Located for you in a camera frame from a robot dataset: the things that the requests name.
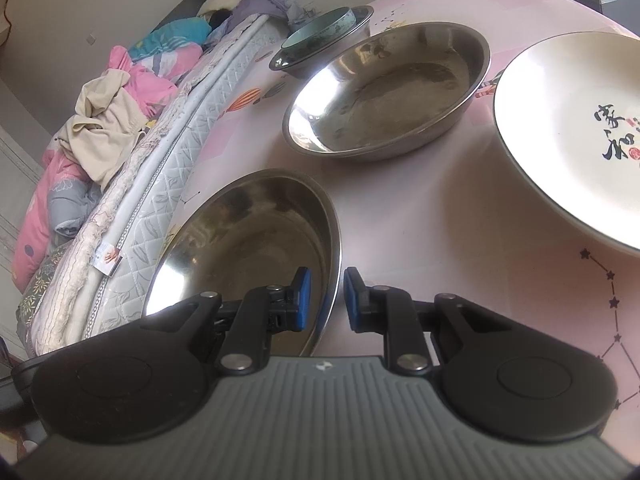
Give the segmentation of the steel bowl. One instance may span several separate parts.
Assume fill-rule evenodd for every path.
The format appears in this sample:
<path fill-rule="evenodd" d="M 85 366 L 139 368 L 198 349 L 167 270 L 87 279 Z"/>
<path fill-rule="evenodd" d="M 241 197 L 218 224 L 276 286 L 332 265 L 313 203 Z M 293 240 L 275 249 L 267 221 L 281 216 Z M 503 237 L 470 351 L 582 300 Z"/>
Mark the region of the steel bowl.
<path fill-rule="evenodd" d="M 269 63 L 270 70 L 307 80 L 347 48 L 370 37 L 372 6 L 343 6 L 293 32 Z"/>

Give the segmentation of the large steel plate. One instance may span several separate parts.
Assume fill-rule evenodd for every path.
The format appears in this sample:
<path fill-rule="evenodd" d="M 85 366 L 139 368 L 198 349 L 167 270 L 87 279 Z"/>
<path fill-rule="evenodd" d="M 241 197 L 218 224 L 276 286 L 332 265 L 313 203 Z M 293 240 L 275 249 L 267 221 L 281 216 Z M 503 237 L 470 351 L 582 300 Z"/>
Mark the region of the large steel plate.
<path fill-rule="evenodd" d="M 490 62 L 486 38 L 462 24 L 380 32 L 300 88 L 283 116 L 284 140 L 323 159 L 377 162 L 408 154 L 460 122 Z"/>

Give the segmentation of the teal ceramic bowl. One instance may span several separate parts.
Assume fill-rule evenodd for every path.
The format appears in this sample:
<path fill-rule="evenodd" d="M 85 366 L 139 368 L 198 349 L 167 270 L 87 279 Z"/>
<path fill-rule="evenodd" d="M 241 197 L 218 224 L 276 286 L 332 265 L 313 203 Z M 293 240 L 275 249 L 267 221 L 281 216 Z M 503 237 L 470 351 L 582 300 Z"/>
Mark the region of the teal ceramic bowl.
<path fill-rule="evenodd" d="M 342 6 L 317 16 L 293 32 L 282 44 L 282 50 L 293 58 L 300 58 L 325 47 L 344 32 L 351 30 L 355 24 L 354 11 L 348 6 Z"/>

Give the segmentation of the quilted mattress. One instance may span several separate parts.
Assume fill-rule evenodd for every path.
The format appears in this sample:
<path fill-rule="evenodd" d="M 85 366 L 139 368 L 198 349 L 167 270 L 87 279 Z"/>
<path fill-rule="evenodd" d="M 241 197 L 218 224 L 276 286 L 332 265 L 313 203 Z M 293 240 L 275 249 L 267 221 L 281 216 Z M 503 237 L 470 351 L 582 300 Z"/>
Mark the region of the quilted mattress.
<path fill-rule="evenodd" d="M 17 331 L 39 356 L 140 318 L 169 223 L 235 87 L 288 26 L 252 14 L 203 54 L 145 131 L 73 240 L 44 260 L 17 309 Z"/>

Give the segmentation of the teal patterned cloth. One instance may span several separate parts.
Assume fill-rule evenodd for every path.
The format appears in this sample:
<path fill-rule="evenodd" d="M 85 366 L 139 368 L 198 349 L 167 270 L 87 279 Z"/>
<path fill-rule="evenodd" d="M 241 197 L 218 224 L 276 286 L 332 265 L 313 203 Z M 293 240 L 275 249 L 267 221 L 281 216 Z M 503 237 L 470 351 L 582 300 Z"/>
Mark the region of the teal patterned cloth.
<path fill-rule="evenodd" d="M 176 50 L 186 44 L 204 44 L 212 31 L 205 18 L 182 18 L 160 26 L 137 41 L 129 50 L 134 62 L 159 53 Z"/>

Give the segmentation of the beige cloth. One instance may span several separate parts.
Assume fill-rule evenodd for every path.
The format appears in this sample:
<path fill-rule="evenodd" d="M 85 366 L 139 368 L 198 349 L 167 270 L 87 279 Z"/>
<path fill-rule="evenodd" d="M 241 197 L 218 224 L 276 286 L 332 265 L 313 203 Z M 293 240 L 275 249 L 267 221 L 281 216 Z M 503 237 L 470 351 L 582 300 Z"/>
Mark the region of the beige cloth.
<path fill-rule="evenodd" d="M 56 137 L 65 154 L 78 163 L 102 191 L 110 184 L 137 144 L 148 121 L 125 89 L 130 75 L 109 68 L 86 82 L 74 114 Z"/>

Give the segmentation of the purple grey bedsheet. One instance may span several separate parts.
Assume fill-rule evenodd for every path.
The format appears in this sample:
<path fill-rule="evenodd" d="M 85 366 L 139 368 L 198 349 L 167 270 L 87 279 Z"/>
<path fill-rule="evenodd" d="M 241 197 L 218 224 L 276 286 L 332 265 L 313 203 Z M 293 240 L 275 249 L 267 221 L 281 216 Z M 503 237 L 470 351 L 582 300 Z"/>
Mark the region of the purple grey bedsheet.
<path fill-rule="evenodd" d="M 198 17 L 206 18 L 212 28 L 205 40 L 206 46 L 218 44 L 223 36 L 253 14 L 284 21 L 291 30 L 302 28 L 314 17 L 314 11 L 303 8 L 297 0 L 205 0 Z"/>

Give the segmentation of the medium steel plate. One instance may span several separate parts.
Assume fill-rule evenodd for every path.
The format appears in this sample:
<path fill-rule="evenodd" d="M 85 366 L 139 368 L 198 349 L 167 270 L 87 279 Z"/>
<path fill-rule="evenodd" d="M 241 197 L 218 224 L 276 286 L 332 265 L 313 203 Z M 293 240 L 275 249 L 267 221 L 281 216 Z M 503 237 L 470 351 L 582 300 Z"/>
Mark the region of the medium steel plate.
<path fill-rule="evenodd" d="M 273 337 L 277 356 L 311 356 L 338 289 L 342 244 L 328 193 L 303 174 L 266 169 L 226 185 L 198 208 L 157 263 L 143 304 L 155 314 L 199 292 L 239 300 L 249 290 L 286 285 L 311 272 L 304 330 Z"/>

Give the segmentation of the pink floral blanket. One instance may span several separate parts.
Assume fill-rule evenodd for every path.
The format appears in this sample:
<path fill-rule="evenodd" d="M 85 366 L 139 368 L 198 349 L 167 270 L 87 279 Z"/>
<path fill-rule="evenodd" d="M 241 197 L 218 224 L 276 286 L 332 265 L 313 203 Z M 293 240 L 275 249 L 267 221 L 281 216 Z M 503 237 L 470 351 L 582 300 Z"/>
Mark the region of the pink floral blanket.
<path fill-rule="evenodd" d="M 24 292 L 53 247 L 71 240 L 124 166 L 148 122 L 177 94 L 202 55 L 194 42 L 134 62 L 116 46 L 101 76 L 86 82 L 74 112 L 44 151 L 43 175 L 18 233 L 13 283 Z"/>

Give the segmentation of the white ceramic plate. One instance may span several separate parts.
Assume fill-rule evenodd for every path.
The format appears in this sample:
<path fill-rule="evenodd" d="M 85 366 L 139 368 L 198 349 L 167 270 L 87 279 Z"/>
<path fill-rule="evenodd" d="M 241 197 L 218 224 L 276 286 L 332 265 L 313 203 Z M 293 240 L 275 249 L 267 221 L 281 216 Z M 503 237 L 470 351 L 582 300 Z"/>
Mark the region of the white ceramic plate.
<path fill-rule="evenodd" d="M 526 182 L 578 229 L 639 252 L 639 41 L 571 32 L 502 72 L 495 124 Z"/>

